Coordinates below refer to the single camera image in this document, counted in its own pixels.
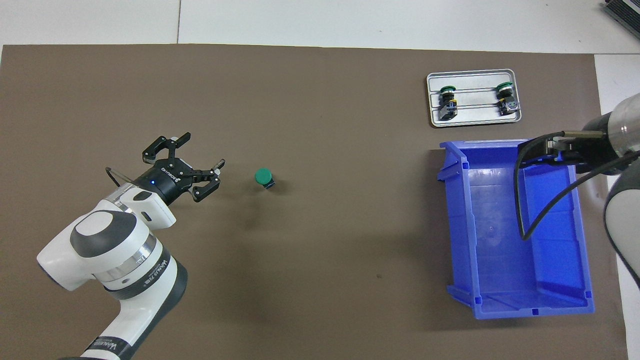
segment white robot link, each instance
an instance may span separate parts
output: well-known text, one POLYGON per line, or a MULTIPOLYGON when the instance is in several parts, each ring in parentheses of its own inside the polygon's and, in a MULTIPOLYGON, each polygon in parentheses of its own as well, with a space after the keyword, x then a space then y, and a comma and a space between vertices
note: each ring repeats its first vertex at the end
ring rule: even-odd
POLYGON ((120 313, 84 351, 81 357, 64 359, 128 360, 154 326, 180 301, 187 284, 187 271, 171 256, 151 230, 175 223, 169 210, 185 192, 196 202, 220 186, 220 168, 194 170, 175 157, 191 134, 180 138, 160 136, 143 151, 143 161, 152 164, 135 180, 119 176, 111 195, 73 221, 38 254, 38 263, 57 284, 72 291, 96 279, 120 301, 120 313), (157 160, 168 149, 166 159, 157 160), (208 182, 205 186, 195 183, 208 182))

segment silver tray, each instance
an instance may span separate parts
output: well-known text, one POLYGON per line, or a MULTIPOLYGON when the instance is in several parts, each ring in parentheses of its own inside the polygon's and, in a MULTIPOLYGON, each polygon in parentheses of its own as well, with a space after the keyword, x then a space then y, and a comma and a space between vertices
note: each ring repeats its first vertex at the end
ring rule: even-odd
POLYGON ((431 123, 435 127, 503 124, 522 118, 522 110, 501 116, 498 110, 495 87, 510 81, 513 96, 519 102, 516 77, 510 69, 433 72, 427 76, 427 94, 431 123), (451 120, 440 120, 440 89, 456 87, 458 114, 451 120))

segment white tile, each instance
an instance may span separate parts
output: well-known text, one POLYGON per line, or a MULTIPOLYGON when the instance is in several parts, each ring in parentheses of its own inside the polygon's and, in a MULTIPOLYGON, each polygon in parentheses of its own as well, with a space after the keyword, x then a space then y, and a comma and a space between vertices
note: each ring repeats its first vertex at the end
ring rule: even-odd
MULTIPOLYGON (((610 112, 621 100, 640 92, 640 55, 596 55, 595 60, 602 113, 610 112)), ((629 360, 640 360, 640 290, 620 259, 618 274, 629 360)))
POLYGON ((165 44, 177 41, 179 0, 0 1, 4 44, 165 44))
POLYGON ((640 53, 602 0, 182 0, 180 43, 640 53))

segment brown table surface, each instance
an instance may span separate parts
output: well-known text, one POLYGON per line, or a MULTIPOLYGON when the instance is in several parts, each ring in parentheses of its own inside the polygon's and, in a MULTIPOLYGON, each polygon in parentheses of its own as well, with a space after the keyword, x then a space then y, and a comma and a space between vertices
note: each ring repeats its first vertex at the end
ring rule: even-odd
POLYGON ((626 359, 606 188, 581 190, 596 312, 475 320, 452 281, 440 142, 580 129, 594 60, 241 45, 6 45, 0 67, 0 358, 77 356, 118 312, 96 281, 53 284, 35 257, 130 177, 159 135, 192 133, 222 185, 157 231, 189 270, 137 359, 626 359), (430 72, 512 69, 523 119, 436 129, 430 72), (278 184, 253 180, 269 167, 278 184))

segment blue plastic container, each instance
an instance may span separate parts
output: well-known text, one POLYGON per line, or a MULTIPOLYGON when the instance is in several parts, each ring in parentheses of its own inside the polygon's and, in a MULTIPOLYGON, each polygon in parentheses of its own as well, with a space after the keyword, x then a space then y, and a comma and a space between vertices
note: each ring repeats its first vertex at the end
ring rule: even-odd
MULTIPOLYGON (((477 319, 592 313, 591 278, 577 190, 561 200, 529 241, 518 232, 513 165, 525 140, 441 143, 438 180, 447 191, 454 284, 451 296, 477 319)), ((575 180, 574 167, 521 170, 525 226, 575 180)))

